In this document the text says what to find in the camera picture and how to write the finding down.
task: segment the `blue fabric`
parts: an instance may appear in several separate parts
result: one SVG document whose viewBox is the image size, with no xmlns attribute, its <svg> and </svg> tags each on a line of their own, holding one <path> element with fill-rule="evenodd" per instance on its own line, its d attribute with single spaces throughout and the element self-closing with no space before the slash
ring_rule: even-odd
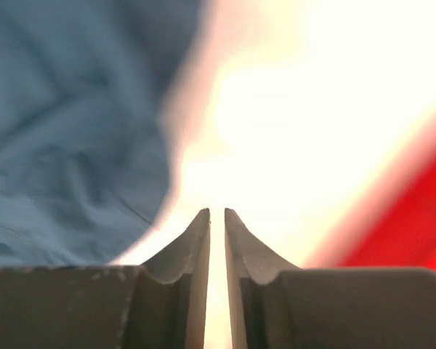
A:
<svg viewBox="0 0 436 349">
<path fill-rule="evenodd" d="M 0 0 L 0 265 L 95 265 L 168 188 L 158 108 L 198 0 Z"/>
</svg>

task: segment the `wrinkled fabric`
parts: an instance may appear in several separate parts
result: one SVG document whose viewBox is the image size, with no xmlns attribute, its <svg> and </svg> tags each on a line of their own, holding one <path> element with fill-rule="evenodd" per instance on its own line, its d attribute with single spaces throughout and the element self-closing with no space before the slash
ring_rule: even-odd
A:
<svg viewBox="0 0 436 349">
<path fill-rule="evenodd" d="M 0 0 L 0 265 L 110 262 L 169 183 L 161 98 L 198 0 Z"/>
</svg>

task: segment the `blue cloth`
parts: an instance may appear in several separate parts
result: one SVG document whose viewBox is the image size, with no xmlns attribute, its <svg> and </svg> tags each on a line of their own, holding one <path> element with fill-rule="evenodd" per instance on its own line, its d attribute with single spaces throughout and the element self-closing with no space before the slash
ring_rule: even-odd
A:
<svg viewBox="0 0 436 349">
<path fill-rule="evenodd" d="M 0 265 L 103 264 L 149 228 L 198 1 L 0 0 Z"/>
</svg>

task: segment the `red object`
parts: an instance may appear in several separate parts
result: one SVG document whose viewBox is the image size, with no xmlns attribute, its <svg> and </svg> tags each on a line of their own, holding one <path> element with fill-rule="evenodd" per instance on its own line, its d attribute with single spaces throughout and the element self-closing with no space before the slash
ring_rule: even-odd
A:
<svg viewBox="0 0 436 349">
<path fill-rule="evenodd" d="M 436 270 L 436 160 L 342 265 Z"/>
</svg>

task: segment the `red fabric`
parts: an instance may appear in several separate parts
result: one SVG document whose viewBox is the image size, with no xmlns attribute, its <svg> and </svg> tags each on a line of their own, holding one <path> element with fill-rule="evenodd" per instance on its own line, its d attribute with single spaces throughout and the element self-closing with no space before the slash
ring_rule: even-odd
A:
<svg viewBox="0 0 436 349">
<path fill-rule="evenodd" d="M 341 265 L 436 270 L 436 161 Z"/>
</svg>

